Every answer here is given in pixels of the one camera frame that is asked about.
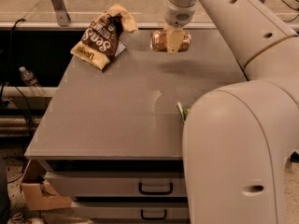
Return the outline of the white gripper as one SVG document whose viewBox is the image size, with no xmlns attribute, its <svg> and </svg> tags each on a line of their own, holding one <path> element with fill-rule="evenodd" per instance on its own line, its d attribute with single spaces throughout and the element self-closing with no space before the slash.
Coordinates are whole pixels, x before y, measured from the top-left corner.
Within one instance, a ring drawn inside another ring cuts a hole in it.
<svg viewBox="0 0 299 224">
<path fill-rule="evenodd" d="M 166 29 L 166 47 L 170 54 L 177 53 L 184 38 L 182 28 L 191 22 L 196 10 L 196 0 L 164 0 L 164 19 Z"/>
</svg>

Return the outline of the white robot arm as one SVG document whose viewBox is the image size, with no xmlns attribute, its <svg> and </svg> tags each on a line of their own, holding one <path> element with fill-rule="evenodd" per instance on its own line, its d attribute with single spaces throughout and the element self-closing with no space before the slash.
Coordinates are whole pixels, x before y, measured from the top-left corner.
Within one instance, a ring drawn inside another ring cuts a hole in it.
<svg viewBox="0 0 299 224">
<path fill-rule="evenodd" d="M 247 79 L 200 97 L 182 156 L 191 224 L 285 224 L 285 162 L 298 148 L 298 34 L 259 0 L 164 0 L 170 26 L 202 6 Z"/>
</svg>

